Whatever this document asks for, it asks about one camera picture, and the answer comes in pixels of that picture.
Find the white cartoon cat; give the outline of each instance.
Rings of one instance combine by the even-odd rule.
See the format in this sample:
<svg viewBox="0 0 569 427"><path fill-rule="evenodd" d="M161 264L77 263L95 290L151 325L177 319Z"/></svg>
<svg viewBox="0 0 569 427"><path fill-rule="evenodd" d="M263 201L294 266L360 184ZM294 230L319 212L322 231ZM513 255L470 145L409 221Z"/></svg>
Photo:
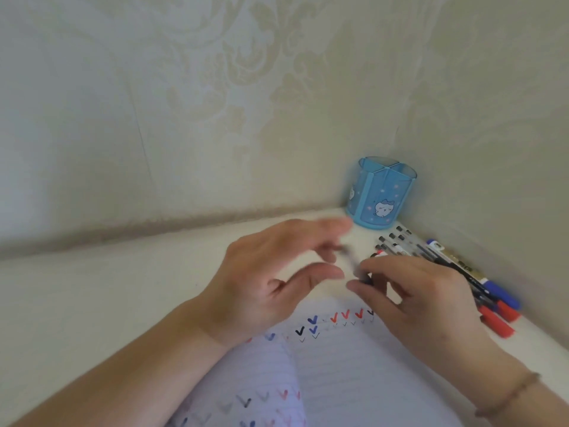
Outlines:
<svg viewBox="0 0 569 427"><path fill-rule="evenodd" d="M375 215L379 217L387 216L391 211L393 211L394 205L395 201L388 201L387 199L382 200L375 205Z"/></svg>

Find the open notebook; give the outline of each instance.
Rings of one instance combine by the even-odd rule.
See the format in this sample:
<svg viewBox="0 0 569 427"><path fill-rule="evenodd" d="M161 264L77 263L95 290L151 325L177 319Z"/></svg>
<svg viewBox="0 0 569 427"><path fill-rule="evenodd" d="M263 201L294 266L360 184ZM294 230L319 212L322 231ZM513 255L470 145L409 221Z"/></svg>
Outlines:
<svg viewBox="0 0 569 427"><path fill-rule="evenodd" d="M425 373L366 306L303 303L228 353L167 426L460 426Z"/></svg>

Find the hand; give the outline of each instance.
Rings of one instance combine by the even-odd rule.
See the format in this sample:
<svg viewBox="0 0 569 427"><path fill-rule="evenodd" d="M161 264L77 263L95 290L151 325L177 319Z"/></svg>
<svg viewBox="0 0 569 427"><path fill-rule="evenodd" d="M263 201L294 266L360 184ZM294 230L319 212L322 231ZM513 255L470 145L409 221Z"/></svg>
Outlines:
<svg viewBox="0 0 569 427"><path fill-rule="evenodd" d="M366 259L374 287L359 281L348 289L359 295L391 333L418 359L451 382L465 369L492 359L501 349L480 323L471 289L458 272L423 258L385 256ZM402 298L386 296L388 281Z"/></svg>
<svg viewBox="0 0 569 427"><path fill-rule="evenodd" d="M347 217L288 220L231 243L213 280L191 300L193 320L226 348L285 320L318 283L344 278L332 263L338 238L351 227L352 220ZM325 262L303 267L286 282L275 278L293 259L310 250Z"/></svg>

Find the brown bracelet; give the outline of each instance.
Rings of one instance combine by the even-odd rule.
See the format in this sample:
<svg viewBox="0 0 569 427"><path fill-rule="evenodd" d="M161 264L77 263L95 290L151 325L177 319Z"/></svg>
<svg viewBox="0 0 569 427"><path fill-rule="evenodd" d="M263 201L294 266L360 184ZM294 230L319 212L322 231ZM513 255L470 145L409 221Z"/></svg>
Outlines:
<svg viewBox="0 0 569 427"><path fill-rule="evenodd" d="M508 405L512 402L512 400L516 399L528 387L535 384L539 380L540 377L541 377L541 375L539 373L531 373L528 377L526 377L526 379L523 380L523 382L520 385L518 385L514 389L514 391L509 393L501 403L497 404L496 406L494 406L493 408L490 408L490 409L486 409L486 410L478 409L478 410L476 410L474 415L477 418L490 418L490 417L493 417L493 416L499 414L506 407L508 407Z"/></svg>

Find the person's left hand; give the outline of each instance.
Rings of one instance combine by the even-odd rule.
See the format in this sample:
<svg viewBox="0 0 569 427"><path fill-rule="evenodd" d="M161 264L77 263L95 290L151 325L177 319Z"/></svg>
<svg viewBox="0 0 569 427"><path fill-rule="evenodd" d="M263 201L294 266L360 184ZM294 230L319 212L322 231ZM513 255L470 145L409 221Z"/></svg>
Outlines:
<svg viewBox="0 0 569 427"><path fill-rule="evenodd" d="M213 280L191 300L193 320L227 349L285 320L318 283L344 278L332 263L338 238L351 227L347 217L313 222L295 219L231 243ZM275 278L310 250L325 262L301 268L286 282Z"/></svg>

